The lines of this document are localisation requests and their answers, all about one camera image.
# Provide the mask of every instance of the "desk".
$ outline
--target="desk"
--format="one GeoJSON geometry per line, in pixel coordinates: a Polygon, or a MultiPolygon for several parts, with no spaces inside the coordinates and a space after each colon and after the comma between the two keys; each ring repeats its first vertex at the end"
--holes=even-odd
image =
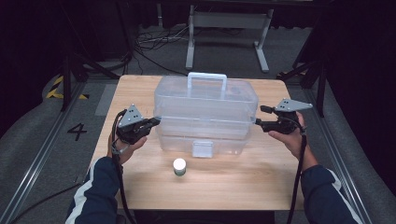
{"type": "MultiPolygon", "coordinates": [[[[111,126],[122,109],[135,104],[145,118],[152,117],[154,90],[160,80],[158,76],[120,78],[92,161],[106,155],[111,126]]],[[[277,105],[289,97],[280,80],[246,80],[257,92],[260,105],[277,105]]],[[[276,119],[260,111],[257,115],[265,120],[276,119]]],[[[274,211],[290,209],[296,169],[297,160],[285,146],[257,125],[241,155],[216,154],[212,159],[163,151],[153,129],[146,144],[123,165],[123,179],[130,209],[274,211]],[[174,174],[176,158],[187,162],[183,176],[174,174]]],[[[303,209],[301,192],[296,209],[303,209]]]]}

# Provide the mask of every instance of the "navy blue jacket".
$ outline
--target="navy blue jacket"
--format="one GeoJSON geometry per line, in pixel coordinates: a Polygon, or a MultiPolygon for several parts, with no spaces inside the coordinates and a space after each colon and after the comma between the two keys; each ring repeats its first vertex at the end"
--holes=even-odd
{"type": "MultiPolygon", "coordinates": [[[[321,165],[305,170],[301,176],[304,210],[310,223],[361,223],[340,193],[337,176],[321,165]]],[[[109,157],[91,166],[84,185],[74,196],[66,223],[115,223],[120,184],[116,167],[109,157]]]]}

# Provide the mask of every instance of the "plastic storage box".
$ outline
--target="plastic storage box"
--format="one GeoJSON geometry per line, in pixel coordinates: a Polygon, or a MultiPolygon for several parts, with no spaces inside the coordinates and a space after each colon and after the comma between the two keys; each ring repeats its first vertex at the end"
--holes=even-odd
{"type": "Polygon", "coordinates": [[[163,150],[211,158],[240,154],[256,119],[258,97],[250,83],[223,74],[163,77],[155,90],[154,116],[163,150]]]}

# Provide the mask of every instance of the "person's right arm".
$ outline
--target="person's right arm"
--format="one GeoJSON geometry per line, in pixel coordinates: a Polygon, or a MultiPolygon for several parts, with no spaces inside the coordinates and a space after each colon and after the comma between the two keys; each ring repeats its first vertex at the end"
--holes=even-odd
{"type": "MultiPolygon", "coordinates": [[[[304,127],[303,115],[297,113],[304,127]]],[[[268,133],[285,144],[291,154],[300,160],[302,136],[300,130],[282,134],[268,133]]],[[[341,194],[341,182],[333,171],[318,164],[309,144],[305,147],[301,186],[304,195],[304,211],[310,223],[362,223],[341,194]]]]}

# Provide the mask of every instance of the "white metal desk leg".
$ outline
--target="white metal desk leg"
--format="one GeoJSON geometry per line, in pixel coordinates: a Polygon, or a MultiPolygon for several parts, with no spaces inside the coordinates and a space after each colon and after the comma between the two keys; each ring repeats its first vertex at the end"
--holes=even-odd
{"type": "Polygon", "coordinates": [[[189,19],[189,47],[187,49],[186,69],[192,69],[194,61],[194,6],[190,6],[190,19],[189,19]]]}
{"type": "Polygon", "coordinates": [[[257,52],[257,57],[259,58],[260,66],[262,67],[262,71],[264,73],[268,73],[270,71],[270,69],[268,68],[267,61],[265,60],[262,46],[264,45],[264,40],[265,40],[265,37],[267,36],[268,28],[270,27],[273,12],[274,12],[273,9],[268,10],[267,18],[265,19],[264,24],[262,26],[262,37],[260,38],[260,41],[254,42],[254,47],[257,52]]]}

